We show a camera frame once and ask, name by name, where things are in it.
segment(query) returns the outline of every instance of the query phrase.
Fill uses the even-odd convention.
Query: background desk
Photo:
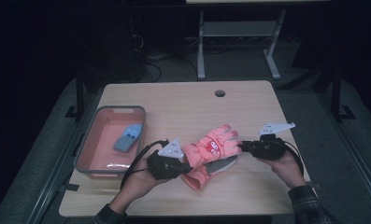
[[[217,97],[215,91],[225,91]],[[240,139],[258,140],[266,122],[287,122],[267,81],[182,82],[108,85],[99,106],[142,105],[147,111],[143,146],[179,138],[192,143],[224,123]],[[294,144],[290,131],[278,134]],[[60,207],[65,217],[95,215],[118,192],[118,180],[92,180],[74,171]],[[193,191],[179,177],[156,187],[131,204],[129,216],[215,216],[289,214],[289,189],[270,167],[249,153],[239,155],[230,170],[210,179],[202,191]]]

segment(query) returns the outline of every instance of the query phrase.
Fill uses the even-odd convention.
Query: left hand
[[[146,168],[148,168],[147,159],[143,158],[135,166],[134,171],[143,170]],[[116,213],[123,215],[130,203],[145,196],[154,187],[169,180],[170,179],[157,180],[148,170],[135,172],[127,178],[126,183],[121,188],[121,191],[119,191],[119,193],[111,201],[109,207]]]

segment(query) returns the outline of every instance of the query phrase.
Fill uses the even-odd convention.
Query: person's hand
[[[148,169],[147,159],[143,158],[135,166],[134,169],[135,173],[131,174],[127,178],[124,186],[115,196],[115,198],[110,202],[109,207],[113,211],[123,215],[127,207],[134,200],[145,196],[154,187],[170,180],[170,179],[157,180],[152,176],[152,174],[147,169]]]
[[[240,141],[236,140],[237,136],[237,131],[231,131],[231,126],[224,124],[210,131],[197,143],[184,145],[182,150],[185,161],[197,168],[211,161],[240,154],[242,151],[238,146]]]
[[[282,158],[276,161],[267,161],[258,158],[257,160],[270,165],[272,171],[275,172],[290,189],[307,184],[301,174],[298,163],[296,163],[295,158],[288,151],[284,153]]]

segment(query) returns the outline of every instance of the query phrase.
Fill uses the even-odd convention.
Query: sleeve
[[[296,224],[340,224],[324,209],[310,186],[300,186],[288,192],[293,203]]]
[[[127,215],[121,216],[108,206],[103,207],[100,212],[93,218],[92,224],[122,224],[123,221],[126,219]]]

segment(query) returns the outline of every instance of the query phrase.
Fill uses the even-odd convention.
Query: plastic bin
[[[138,154],[145,130],[142,106],[103,106],[96,110],[80,145],[75,168],[90,178],[122,178]],[[141,124],[141,133],[127,152],[114,144],[128,125]]]

